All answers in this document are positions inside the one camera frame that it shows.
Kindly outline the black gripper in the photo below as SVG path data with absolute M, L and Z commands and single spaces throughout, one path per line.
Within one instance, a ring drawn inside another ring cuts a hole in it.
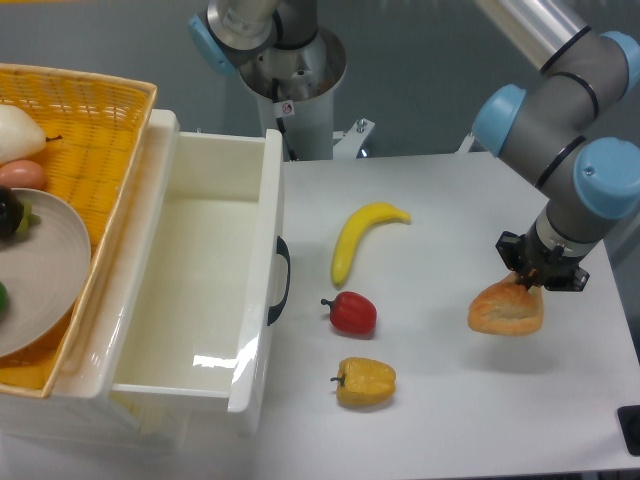
M 570 257 L 567 249 L 548 248 L 534 230 L 522 235 L 504 231 L 496 250 L 506 268 L 515 274 L 515 283 L 549 291 L 582 292 L 590 278 L 579 265 L 583 256 Z

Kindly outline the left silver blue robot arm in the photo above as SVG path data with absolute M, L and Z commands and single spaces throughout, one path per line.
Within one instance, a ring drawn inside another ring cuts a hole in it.
M 230 76 L 268 49 L 301 51 L 319 31 L 315 1 L 211 1 L 188 21 L 193 44 L 216 73 Z

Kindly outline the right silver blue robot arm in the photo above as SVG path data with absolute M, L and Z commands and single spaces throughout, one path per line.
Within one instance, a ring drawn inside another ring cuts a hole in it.
M 543 83 L 506 85 L 479 110 L 472 134 L 548 200 L 527 233 L 496 249 L 525 288 L 580 292 L 581 261 L 639 203 L 639 149 L 584 131 L 639 82 L 639 44 L 596 34 L 561 1 L 480 1 L 478 8 L 529 59 Z

